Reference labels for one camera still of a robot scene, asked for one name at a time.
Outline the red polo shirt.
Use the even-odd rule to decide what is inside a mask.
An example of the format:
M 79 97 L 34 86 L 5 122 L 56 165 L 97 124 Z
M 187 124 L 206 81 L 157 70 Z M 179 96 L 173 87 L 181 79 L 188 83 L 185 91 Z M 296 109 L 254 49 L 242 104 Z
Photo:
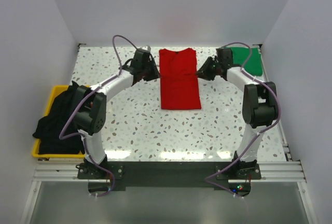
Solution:
M 159 50 L 160 96 L 163 110 L 200 110 L 196 51 Z

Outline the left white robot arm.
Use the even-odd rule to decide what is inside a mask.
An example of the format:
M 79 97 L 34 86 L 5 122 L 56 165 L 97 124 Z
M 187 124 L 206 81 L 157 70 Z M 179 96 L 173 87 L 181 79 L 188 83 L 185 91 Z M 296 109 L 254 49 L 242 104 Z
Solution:
M 107 174 L 107 155 L 104 151 L 101 131 L 106 122 L 107 103 L 123 90 L 141 80 L 160 78 L 150 46 L 136 49 L 133 58 L 120 66 L 119 73 L 111 75 L 99 84 L 80 86 L 74 96 L 70 120 L 76 126 L 85 150 L 85 160 L 91 163 L 89 172 L 95 178 Z

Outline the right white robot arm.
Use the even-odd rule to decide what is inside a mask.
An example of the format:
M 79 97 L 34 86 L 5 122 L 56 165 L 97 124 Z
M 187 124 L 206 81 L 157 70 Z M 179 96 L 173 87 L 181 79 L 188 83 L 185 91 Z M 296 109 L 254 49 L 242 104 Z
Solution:
M 234 153 L 231 173 L 242 179 L 249 172 L 247 163 L 257 160 L 264 133 L 280 119 L 280 107 L 274 82 L 264 82 L 249 74 L 244 65 L 236 64 L 230 48 L 216 49 L 216 56 L 208 57 L 196 75 L 213 81 L 219 76 L 243 92 L 242 117 L 245 130 L 240 146 Z

